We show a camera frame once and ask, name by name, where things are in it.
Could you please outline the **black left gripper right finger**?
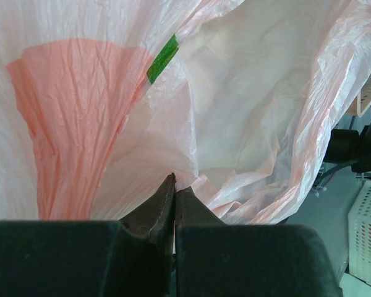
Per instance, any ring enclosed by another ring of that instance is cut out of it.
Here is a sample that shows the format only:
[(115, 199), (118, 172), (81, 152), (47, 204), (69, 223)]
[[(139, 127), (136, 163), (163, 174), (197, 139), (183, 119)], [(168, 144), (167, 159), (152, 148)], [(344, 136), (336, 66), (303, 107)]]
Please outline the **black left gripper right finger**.
[(341, 296), (325, 245), (300, 225), (227, 225), (176, 194), (178, 296)]

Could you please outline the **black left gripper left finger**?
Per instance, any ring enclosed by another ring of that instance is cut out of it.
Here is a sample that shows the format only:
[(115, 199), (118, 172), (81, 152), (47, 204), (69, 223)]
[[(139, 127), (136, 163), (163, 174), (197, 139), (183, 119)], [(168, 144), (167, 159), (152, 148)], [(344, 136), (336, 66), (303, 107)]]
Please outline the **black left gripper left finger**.
[(0, 296), (164, 296), (176, 177), (120, 220), (0, 221)]

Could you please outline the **pink plastic bag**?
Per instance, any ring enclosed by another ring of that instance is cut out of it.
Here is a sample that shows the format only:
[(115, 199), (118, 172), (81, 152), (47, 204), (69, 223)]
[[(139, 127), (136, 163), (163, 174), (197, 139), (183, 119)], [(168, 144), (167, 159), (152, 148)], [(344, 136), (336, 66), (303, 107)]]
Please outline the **pink plastic bag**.
[(114, 220), (169, 174), (296, 213), (371, 73), (371, 1), (0, 1), (0, 220)]

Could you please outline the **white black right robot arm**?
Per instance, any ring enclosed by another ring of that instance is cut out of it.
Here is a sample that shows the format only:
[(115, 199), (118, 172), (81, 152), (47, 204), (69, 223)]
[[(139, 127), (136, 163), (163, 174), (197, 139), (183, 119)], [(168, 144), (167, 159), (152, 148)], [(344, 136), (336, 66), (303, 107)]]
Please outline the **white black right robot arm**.
[(371, 171), (371, 123), (362, 132), (333, 129), (323, 162), (351, 167), (354, 173)]

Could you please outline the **white perforated basket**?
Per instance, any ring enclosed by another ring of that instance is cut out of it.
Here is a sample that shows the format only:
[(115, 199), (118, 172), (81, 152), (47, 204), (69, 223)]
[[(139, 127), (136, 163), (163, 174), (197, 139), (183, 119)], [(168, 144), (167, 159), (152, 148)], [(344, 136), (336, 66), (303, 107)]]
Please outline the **white perforated basket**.
[(348, 213), (349, 273), (371, 286), (371, 180)]

